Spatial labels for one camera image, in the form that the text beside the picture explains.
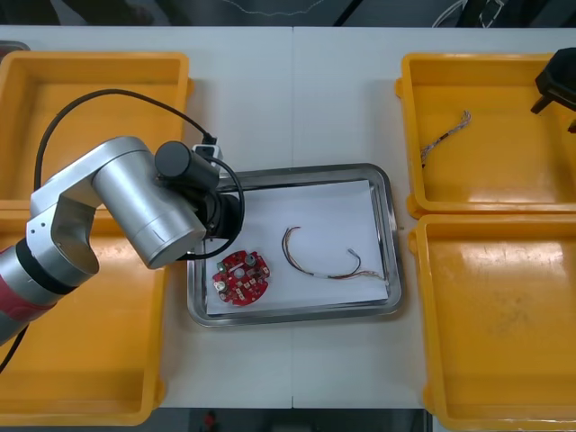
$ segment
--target yellow bin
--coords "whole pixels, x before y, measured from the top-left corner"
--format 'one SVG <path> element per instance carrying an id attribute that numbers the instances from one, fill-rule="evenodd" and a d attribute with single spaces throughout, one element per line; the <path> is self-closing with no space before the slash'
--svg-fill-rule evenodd
<path id="1" fill-rule="evenodd" d="M 185 111 L 188 58 L 179 53 L 18 52 L 0 66 L 0 249 L 29 219 L 41 135 L 73 99 L 117 87 Z M 152 151 L 184 138 L 183 122 L 142 101 L 107 95 L 56 128 L 43 180 L 101 142 L 141 138 Z M 163 398 L 164 270 L 150 271 L 110 218 L 97 211 L 92 246 L 100 273 L 31 324 L 0 374 L 0 425 L 136 425 Z M 11 343 L 0 348 L 4 358 Z"/>
<path id="2" fill-rule="evenodd" d="M 402 101 L 412 194 L 428 213 L 576 212 L 574 112 L 551 103 L 538 115 L 535 78 L 550 54 L 409 54 L 396 93 Z M 422 167 L 420 151 L 436 146 Z"/>
<path id="3" fill-rule="evenodd" d="M 576 429 L 576 215 L 428 215 L 409 247 L 427 409 L 451 430 Z"/>

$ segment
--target stainless steel tray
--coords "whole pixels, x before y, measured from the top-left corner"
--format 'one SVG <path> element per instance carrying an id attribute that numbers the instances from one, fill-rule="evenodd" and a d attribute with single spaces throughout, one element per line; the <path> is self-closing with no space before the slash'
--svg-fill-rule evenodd
<path id="1" fill-rule="evenodd" d="M 188 263 L 187 279 L 188 310 L 197 323 L 205 327 L 238 326 L 386 315 L 398 310 L 401 306 L 404 288 L 401 254 L 398 248 L 390 181 L 388 176 L 378 166 L 353 164 L 270 169 L 238 173 L 238 178 L 246 191 L 367 180 L 370 184 L 374 222 L 382 257 L 382 268 L 388 279 L 388 299 L 283 310 L 208 314 L 205 261 L 190 261 Z M 229 178 L 225 178 L 220 181 L 219 190 L 221 192 L 233 192 L 234 185 Z M 196 252 L 202 253 L 203 246 L 198 247 Z"/>

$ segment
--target white paper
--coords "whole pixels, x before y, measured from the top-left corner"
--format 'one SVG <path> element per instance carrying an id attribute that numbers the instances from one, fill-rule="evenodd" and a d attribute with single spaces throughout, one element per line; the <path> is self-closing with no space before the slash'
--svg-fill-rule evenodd
<path id="1" fill-rule="evenodd" d="M 305 269 L 343 274 L 356 267 L 383 275 L 374 210 L 367 181 L 249 191 L 244 228 L 227 251 L 206 262 L 209 315 L 247 311 L 366 302 L 388 298 L 384 281 L 371 277 L 350 280 L 319 279 L 292 268 L 282 251 L 287 228 L 301 227 L 290 240 L 292 256 Z M 214 250 L 223 241 L 207 242 Z M 212 285 L 216 263 L 239 250 L 257 251 L 270 268 L 268 289 L 256 302 L 234 306 L 220 299 Z"/>

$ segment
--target red circuit board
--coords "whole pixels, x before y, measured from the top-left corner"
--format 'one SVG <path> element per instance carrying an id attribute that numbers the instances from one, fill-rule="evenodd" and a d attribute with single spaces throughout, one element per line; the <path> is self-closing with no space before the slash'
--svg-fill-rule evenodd
<path id="1" fill-rule="evenodd" d="M 240 250 L 218 263 L 218 273 L 212 280 L 224 302 L 246 306 L 262 297 L 268 287 L 268 276 L 270 269 L 258 253 Z"/>

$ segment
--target white tabletop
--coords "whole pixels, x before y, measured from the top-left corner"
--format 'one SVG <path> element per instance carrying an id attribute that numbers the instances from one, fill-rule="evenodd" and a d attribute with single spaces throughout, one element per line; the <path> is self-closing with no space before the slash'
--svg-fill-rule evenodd
<path id="1" fill-rule="evenodd" d="M 171 272 L 162 374 L 166 407 L 416 408 L 425 360 L 400 101 L 412 51 L 548 52 L 575 30 L 0 27 L 33 50 L 177 50 L 196 81 L 188 112 L 236 170 L 372 162 L 391 179 L 406 275 L 403 311 L 247 328 L 201 328 Z M 197 135 L 189 132 L 187 140 Z"/>

